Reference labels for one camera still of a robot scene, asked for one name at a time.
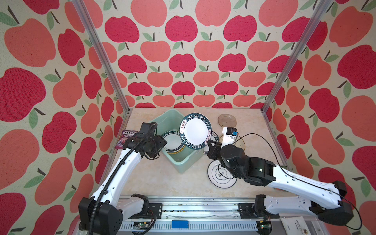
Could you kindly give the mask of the small green rim lettered plate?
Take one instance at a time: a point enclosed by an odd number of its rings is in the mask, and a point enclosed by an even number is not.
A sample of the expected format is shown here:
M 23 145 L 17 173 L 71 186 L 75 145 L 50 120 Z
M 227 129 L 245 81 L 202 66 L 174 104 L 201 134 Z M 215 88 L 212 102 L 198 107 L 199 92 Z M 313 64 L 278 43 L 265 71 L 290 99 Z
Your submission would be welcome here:
M 211 133 L 211 140 L 214 142 L 219 142 L 219 137 L 214 131 Z

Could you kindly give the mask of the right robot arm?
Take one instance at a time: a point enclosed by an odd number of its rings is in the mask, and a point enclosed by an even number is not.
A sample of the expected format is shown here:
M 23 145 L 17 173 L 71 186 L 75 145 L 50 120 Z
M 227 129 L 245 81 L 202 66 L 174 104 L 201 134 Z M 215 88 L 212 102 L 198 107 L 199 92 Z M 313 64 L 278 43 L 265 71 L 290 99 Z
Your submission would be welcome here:
M 289 172 L 271 161 L 248 157 L 233 144 L 209 141 L 210 159 L 218 160 L 234 178 L 258 187 L 271 187 L 295 194 L 294 197 L 257 195 L 251 213 L 256 217 L 279 214 L 307 214 L 336 226 L 353 218 L 353 205 L 345 200 L 345 183 L 324 183 Z

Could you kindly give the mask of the mint green plastic bin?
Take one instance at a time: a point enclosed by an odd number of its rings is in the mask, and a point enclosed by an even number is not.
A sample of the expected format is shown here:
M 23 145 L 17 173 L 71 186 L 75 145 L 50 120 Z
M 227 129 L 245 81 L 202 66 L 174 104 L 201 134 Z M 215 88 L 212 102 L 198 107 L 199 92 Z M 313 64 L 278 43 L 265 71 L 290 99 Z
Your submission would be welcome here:
M 185 115 L 179 111 L 170 109 L 151 122 L 158 124 L 157 134 L 162 136 L 165 132 L 170 130 L 179 132 L 180 123 L 184 117 Z M 179 173 L 184 173 L 204 155 L 204 149 L 193 150 L 185 146 L 184 150 L 180 153 L 168 154 L 163 148 L 161 153 L 166 156 Z

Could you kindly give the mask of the white plate black flower emblem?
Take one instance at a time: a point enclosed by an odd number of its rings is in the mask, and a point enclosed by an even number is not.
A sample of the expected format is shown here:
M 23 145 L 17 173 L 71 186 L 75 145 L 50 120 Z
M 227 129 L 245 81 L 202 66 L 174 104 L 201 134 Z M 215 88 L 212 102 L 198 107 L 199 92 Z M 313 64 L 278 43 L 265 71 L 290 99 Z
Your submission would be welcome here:
M 213 185 L 221 189 L 229 189 L 237 182 L 229 170 L 222 167 L 218 160 L 212 161 L 207 169 L 207 175 Z

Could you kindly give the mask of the large green rim lettered plate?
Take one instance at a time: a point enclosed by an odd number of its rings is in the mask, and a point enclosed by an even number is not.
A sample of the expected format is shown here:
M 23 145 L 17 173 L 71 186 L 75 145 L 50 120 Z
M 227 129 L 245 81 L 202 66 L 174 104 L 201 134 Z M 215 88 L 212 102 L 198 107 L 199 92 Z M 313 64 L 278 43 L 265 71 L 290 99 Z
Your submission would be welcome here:
M 190 113 L 181 121 L 179 134 L 182 143 L 189 149 L 203 149 L 212 137 L 212 125 L 205 115 Z

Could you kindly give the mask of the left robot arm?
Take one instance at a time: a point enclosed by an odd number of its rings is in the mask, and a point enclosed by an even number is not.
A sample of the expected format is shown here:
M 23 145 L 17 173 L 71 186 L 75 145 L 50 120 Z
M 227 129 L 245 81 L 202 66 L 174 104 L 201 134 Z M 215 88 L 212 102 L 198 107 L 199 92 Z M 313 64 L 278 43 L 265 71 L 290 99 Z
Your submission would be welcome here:
M 141 194 L 133 194 L 118 208 L 121 192 L 136 165 L 146 157 L 155 160 L 167 144 L 157 133 L 155 122 L 142 123 L 139 132 L 128 138 L 116 165 L 112 168 L 102 185 L 90 198 L 82 198 L 78 205 L 79 230 L 89 235 L 115 235 L 124 220 L 140 217 L 150 220 L 145 228 L 148 232 L 155 224 L 157 216 L 149 211 L 149 199 Z

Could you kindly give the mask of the red and green ringed plate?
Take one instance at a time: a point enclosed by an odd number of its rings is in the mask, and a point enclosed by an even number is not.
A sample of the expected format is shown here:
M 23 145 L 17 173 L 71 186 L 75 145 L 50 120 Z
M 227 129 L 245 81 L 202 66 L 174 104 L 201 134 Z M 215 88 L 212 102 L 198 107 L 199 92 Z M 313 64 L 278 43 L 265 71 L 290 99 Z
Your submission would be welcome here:
M 176 130 L 170 130 L 165 132 L 162 135 L 163 139 L 167 141 L 167 144 L 164 146 L 164 149 L 179 149 L 183 144 L 180 133 Z

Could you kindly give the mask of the yellow polka dot plate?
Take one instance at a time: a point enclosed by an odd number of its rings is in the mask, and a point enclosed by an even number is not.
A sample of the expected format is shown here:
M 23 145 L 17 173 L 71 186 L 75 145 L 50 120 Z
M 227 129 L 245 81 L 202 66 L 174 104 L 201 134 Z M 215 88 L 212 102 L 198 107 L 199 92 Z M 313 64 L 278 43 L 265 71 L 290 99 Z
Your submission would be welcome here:
M 181 151 L 183 151 L 185 148 L 185 145 L 182 145 L 179 149 L 166 149 L 165 151 L 168 153 L 168 154 L 177 154 L 177 153 L 180 153 Z

